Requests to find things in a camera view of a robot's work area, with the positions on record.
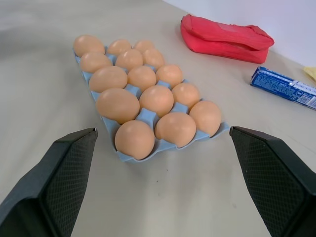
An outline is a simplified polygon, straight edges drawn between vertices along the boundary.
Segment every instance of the red fabric pouch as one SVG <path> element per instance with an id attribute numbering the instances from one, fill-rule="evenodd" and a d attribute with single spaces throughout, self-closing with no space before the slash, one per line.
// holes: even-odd
<path id="1" fill-rule="evenodd" d="M 275 43 L 257 26 L 226 25 L 189 14 L 182 18 L 181 35 L 193 52 L 258 64 L 266 61 Z"/>

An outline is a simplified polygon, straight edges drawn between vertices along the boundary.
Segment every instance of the blue egg tray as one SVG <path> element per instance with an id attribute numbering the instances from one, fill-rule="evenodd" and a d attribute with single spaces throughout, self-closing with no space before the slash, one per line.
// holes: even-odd
<path id="1" fill-rule="evenodd" d="M 111 55 L 111 54 L 106 54 L 106 56 L 111 60 L 112 64 L 115 65 L 115 61 L 116 61 L 116 57 L 114 55 Z M 75 59 L 76 59 L 76 62 L 79 64 L 80 63 L 80 58 L 76 56 L 75 54 Z M 82 74 L 82 77 L 84 78 L 85 82 L 87 83 L 87 86 L 89 87 L 89 80 L 92 76 L 92 73 L 87 73 L 87 72 L 81 72 Z M 170 85 L 166 82 L 163 82 L 163 81 L 158 81 L 157 83 L 158 85 L 163 85 L 163 86 L 166 86 L 168 87 L 169 89 L 171 89 Z M 139 99 L 139 97 L 141 96 L 142 92 L 140 90 L 140 88 L 136 87 L 136 86 L 133 86 L 133 85 L 130 85 L 130 84 L 127 84 L 127 86 L 125 87 L 126 90 L 132 92 L 136 97 L 137 99 Z M 97 93 L 95 91 L 90 91 L 90 94 L 94 100 L 94 102 L 97 100 L 98 96 L 100 95 L 100 93 Z M 173 108 L 172 110 L 170 111 L 171 112 L 183 112 L 183 113 L 188 113 L 188 107 L 183 105 L 183 104 L 180 104 L 178 102 L 174 103 L 173 105 Z M 221 135 L 223 132 L 225 131 L 228 131 L 230 129 L 229 125 L 226 123 L 226 122 L 222 122 L 218 131 L 215 133 L 214 136 L 210 137 L 208 134 L 202 132 L 202 131 L 199 131 L 197 130 L 196 131 L 196 134 L 194 136 L 194 138 L 192 139 L 192 141 L 185 145 L 184 147 L 181 147 L 181 148 L 177 148 L 177 146 L 175 144 L 172 144 L 172 143 L 169 143 L 165 140 L 159 140 L 157 138 L 155 138 L 155 145 L 154 145 L 154 148 L 152 150 L 152 152 L 144 159 L 142 160 L 136 160 L 134 157 L 131 157 L 131 156 L 128 156 L 128 155 L 125 155 L 121 152 L 118 152 L 116 149 L 115 149 L 115 144 L 114 144 L 114 139 L 115 139 L 115 134 L 117 132 L 117 130 L 119 129 L 120 127 L 120 124 L 118 124 L 116 121 L 114 120 L 110 120 L 108 118 L 105 118 L 105 117 L 100 117 L 101 120 L 103 121 L 110 137 L 111 137 L 111 144 L 115 150 L 115 152 L 117 153 L 119 159 L 121 161 L 126 161 L 126 162 L 130 162 L 130 163 L 139 163 L 139 162 L 144 162 L 146 160 L 149 160 L 150 158 L 152 158 L 156 153 L 158 152 L 162 152 L 162 151 L 165 151 L 165 150 L 180 150 L 180 149 L 183 149 L 187 146 L 189 146 L 190 144 L 192 144 L 193 142 L 195 141 L 206 141 L 206 140 L 212 140 L 212 139 L 215 139 L 217 138 L 219 135 Z M 155 125 L 156 123 L 158 122 L 160 118 L 157 116 L 157 114 L 155 112 L 152 112 L 150 110 L 147 110 L 145 108 L 142 108 L 142 110 L 140 111 L 139 115 L 136 117 L 135 120 L 139 120 L 139 121 L 143 121 L 145 122 L 146 124 L 148 124 L 152 130 L 154 130 L 155 128 Z"/>

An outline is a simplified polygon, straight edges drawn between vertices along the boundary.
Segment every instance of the brown egg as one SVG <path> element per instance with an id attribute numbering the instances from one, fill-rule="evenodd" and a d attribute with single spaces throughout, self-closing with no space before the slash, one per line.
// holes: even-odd
<path id="1" fill-rule="evenodd" d="M 110 88 L 124 88 L 126 85 L 126 72 L 116 66 L 100 68 L 92 75 L 89 81 L 90 90 L 99 93 Z"/>
<path id="2" fill-rule="evenodd" d="M 146 89 L 139 98 L 140 108 L 157 113 L 161 118 L 173 107 L 172 92 L 163 85 L 154 85 Z"/>
<path id="3" fill-rule="evenodd" d="M 156 72 L 157 82 L 159 80 L 170 84 L 173 89 L 182 82 L 182 71 L 177 65 L 164 65 Z"/>
<path id="4" fill-rule="evenodd" d="M 134 45 L 134 49 L 137 49 L 141 53 L 144 53 L 147 49 L 154 48 L 155 45 L 150 40 L 140 40 Z"/>
<path id="5" fill-rule="evenodd" d="M 185 146 L 194 138 L 196 123 L 193 118 L 182 112 L 173 112 L 163 116 L 155 127 L 155 136 L 175 144 Z"/>
<path id="6" fill-rule="evenodd" d="M 200 94 L 197 87 L 191 83 L 180 83 L 172 90 L 174 102 L 188 106 L 189 110 L 199 101 Z"/>
<path id="7" fill-rule="evenodd" d="M 119 124 L 135 119 L 139 112 L 137 97 L 121 88 L 110 88 L 103 91 L 95 106 L 101 116 L 115 120 Z"/>
<path id="8" fill-rule="evenodd" d="M 81 70 L 88 73 L 94 73 L 96 70 L 107 66 L 112 66 L 112 62 L 102 53 L 85 53 L 80 60 Z"/>
<path id="9" fill-rule="evenodd" d="M 200 101 L 190 111 L 190 116 L 197 124 L 197 129 L 211 137 L 217 132 L 222 121 L 222 113 L 211 101 Z"/>
<path id="10" fill-rule="evenodd" d="M 155 48 L 147 49 L 143 53 L 144 64 L 154 66 L 154 68 L 159 69 L 164 65 L 163 55 Z"/>
<path id="11" fill-rule="evenodd" d="M 137 120 L 124 123 L 115 135 L 116 150 L 135 159 L 146 158 L 154 144 L 154 132 L 146 123 Z"/>
<path id="12" fill-rule="evenodd" d="M 133 68 L 127 76 L 128 84 L 139 87 L 141 91 L 156 84 L 155 72 L 147 66 Z"/>
<path id="13" fill-rule="evenodd" d="M 119 56 L 121 53 L 124 53 L 132 48 L 132 45 L 126 39 L 118 39 L 112 42 L 107 50 L 108 54 L 113 54 Z"/>
<path id="14" fill-rule="evenodd" d="M 115 66 L 132 70 L 143 65 L 142 54 L 136 49 L 130 49 L 118 56 Z"/>
<path id="15" fill-rule="evenodd" d="M 85 53 L 98 52 L 105 54 L 104 45 L 95 36 L 82 35 L 74 41 L 74 51 L 78 57 L 82 57 Z"/>

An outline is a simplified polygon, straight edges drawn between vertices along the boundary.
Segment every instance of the egg tray cup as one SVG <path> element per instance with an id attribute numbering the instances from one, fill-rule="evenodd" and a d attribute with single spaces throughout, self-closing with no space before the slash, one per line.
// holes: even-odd
<path id="1" fill-rule="evenodd" d="M 115 65 L 116 57 L 114 55 L 111 55 L 111 54 L 106 54 L 106 56 L 111 60 L 112 64 Z M 75 59 L 76 59 L 76 62 L 78 64 L 80 64 L 80 58 L 78 56 L 76 56 L 76 54 L 75 54 Z M 153 66 L 150 66 L 150 65 L 147 65 L 147 66 L 151 67 L 154 70 L 154 72 L 156 73 L 156 70 Z M 92 76 L 92 73 L 82 71 L 81 74 L 82 74 L 82 77 L 84 78 L 85 82 L 87 83 L 87 86 L 89 87 L 89 81 L 90 81 L 90 78 Z M 171 90 L 170 84 L 163 82 L 161 80 L 157 82 L 157 85 L 163 85 L 165 87 L 168 87 Z M 127 86 L 124 89 L 133 93 L 137 97 L 137 99 L 139 99 L 139 97 L 142 94 L 142 91 L 139 87 L 136 87 L 136 86 L 133 86 L 130 84 L 127 84 Z M 95 91 L 91 91 L 91 90 L 90 90 L 90 94 L 91 94 L 91 97 L 93 98 L 94 102 L 96 102 L 97 98 L 100 95 L 100 93 L 95 92 Z M 189 109 L 186 105 L 175 102 L 170 113 L 171 112 L 183 112 L 183 113 L 188 114 Z M 144 162 L 144 161 L 151 159 L 158 152 L 162 152 L 162 151 L 166 151 L 166 150 L 180 150 L 180 149 L 186 148 L 187 146 L 189 146 L 190 144 L 192 144 L 195 141 L 206 141 L 206 140 L 215 139 L 218 136 L 220 136 L 222 133 L 224 133 L 225 131 L 228 131 L 230 129 L 229 125 L 226 122 L 222 122 L 220 124 L 219 129 L 217 130 L 215 135 L 213 135 L 212 137 L 210 137 L 209 134 L 206 134 L 200 130 L 197 130 L 195 133 L 195 136 L 191 140 L 191 142 L 189 142 L 187 145 L 185 145 L 181 148 L 178 148 L 175 144 L 167 142 L 163 139 L 159 140 L 155 137 L 155 145 L 154 145 L 152 152 L 146 158 L 141 159 L 141 160 L 137 160 L 134 157 L 125 155 L 125 154 L 123 154 L 115 149 L 115 144 L 114 144 L 115 134 L 121 125 L 118 124 L 116 121 L 108 119 L 106 117 L 100 116 L 100 118 L 101 118 L 102 122 L 104 123 L 104 125 L 105 125 L 105 127 L 106 127 L 106 129 L 111 137 L 111 144 L 113 146 L 113 149 L 117 153 L 119 159 L 123 162 L 129 162 L 129 163 Z M 158 117 L 158 115 L 155 112 L 152 112 L 150 110 L 142 108 L 139 115 L 136 117 L 135 120 L 145 122 L 154 131 L 155 125 L 157 124 L 159 119 L 160 118 Z"/>

